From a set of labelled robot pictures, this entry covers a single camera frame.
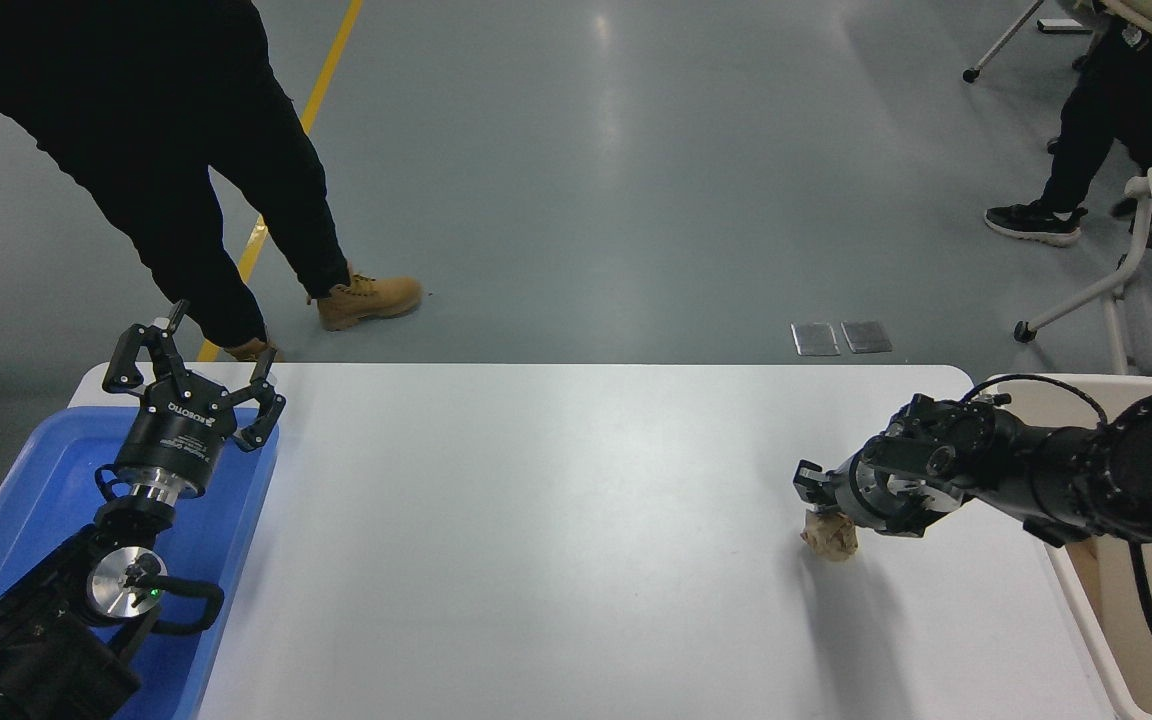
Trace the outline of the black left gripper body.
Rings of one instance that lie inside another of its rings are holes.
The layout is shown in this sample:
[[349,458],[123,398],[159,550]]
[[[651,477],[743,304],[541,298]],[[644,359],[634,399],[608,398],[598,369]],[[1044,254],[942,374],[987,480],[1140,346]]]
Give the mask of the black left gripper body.
[[232,407],[221,406],[228,391],[189,373],[189,388],[170,378],[150,384],[141,410],[116,455],[116,482],[136,493],[160,488],[168,497],[204,497],[221,450],[236,430]]

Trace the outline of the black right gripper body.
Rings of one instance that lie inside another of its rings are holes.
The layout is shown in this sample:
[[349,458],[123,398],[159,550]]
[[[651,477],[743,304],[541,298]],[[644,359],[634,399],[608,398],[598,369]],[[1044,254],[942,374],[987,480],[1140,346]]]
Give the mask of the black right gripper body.
[[861,528],[881,536],[922,538],[929,526],[965,503],[963,488],[940,488],[920,477],[893,473],[847,458],[833,470],[838,510]]

